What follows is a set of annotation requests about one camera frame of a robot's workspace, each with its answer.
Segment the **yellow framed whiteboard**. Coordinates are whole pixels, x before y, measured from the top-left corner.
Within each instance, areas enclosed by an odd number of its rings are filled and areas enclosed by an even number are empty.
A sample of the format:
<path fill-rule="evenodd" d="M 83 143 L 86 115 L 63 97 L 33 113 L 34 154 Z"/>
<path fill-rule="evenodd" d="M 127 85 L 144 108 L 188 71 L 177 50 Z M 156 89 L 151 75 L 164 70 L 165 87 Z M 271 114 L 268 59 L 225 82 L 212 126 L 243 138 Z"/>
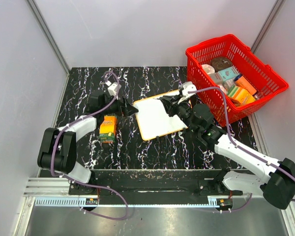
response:
<path fill-rule="evenodd" d="M 144 141 L 149 141 L 187 128 L 178 116 L 168 116 L 162 102 L 159 100 L 164 95 L 173 96 L 178 94 L 179 91 L 174 90 L 137 100 L 133 103 L 133 107 L 138 109 L 136 120 Z"/>

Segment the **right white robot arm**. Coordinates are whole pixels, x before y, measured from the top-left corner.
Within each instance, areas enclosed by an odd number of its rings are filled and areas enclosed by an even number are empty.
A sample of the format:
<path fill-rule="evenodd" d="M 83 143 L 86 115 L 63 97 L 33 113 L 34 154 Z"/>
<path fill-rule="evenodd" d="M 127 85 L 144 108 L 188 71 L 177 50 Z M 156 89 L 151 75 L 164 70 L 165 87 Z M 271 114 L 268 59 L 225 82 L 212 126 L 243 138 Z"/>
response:
<path fill-rule="evenodd" d="M 286 209 L 295 196 L 295 163 L 263 155 L 232 139 L 213 123 L 213 114 L 205 104 L 191 107 L 180 96 L 162 96 L 160 101 L 168 116 L 178 116 L 199 140 L 200 146 L 225 156 L 250 171 L 249 174 L 224 171 L 214 182 L 220 195 L 241 191 L 263 198 L 278 209 Z"/>

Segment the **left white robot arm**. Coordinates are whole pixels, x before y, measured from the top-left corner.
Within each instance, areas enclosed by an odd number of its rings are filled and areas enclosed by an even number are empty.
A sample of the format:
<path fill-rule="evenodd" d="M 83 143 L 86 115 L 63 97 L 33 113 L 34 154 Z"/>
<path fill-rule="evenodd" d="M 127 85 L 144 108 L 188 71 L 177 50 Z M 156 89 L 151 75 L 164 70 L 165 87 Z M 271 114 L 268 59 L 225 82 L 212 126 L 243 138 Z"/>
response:
<path fill-rule="evenodd" d="M 50 170 L 52 175 L 66 175 L 80 183 L 85 194 L 96 191 L 97 183 L 91 179 L 91 170 L 77 162 L 77 142 L 93 132 L 104 121 L 105 115 L 129 117 L 138 112 L 125 98 L 96 90 L 88 98 L 85 114 L 74 122 L 60 128 L 47 128 L 44 131 L 37 164 Z"/>

